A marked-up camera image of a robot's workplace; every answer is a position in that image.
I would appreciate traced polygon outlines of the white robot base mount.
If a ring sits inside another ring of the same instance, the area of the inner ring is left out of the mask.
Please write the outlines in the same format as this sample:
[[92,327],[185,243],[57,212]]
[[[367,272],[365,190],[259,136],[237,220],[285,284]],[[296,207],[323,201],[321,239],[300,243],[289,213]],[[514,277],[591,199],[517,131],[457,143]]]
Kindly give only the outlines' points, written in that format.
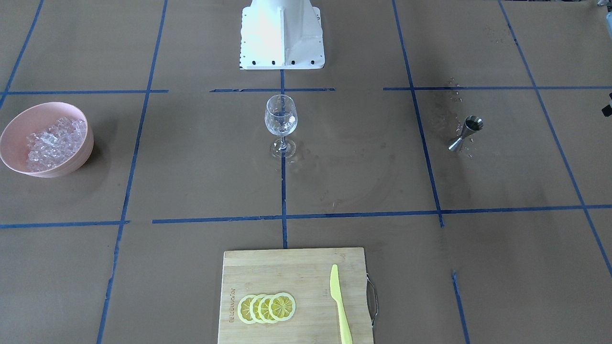
[[324,68],[323,24],[309,0],[253,0],[243,7],[239,68]]

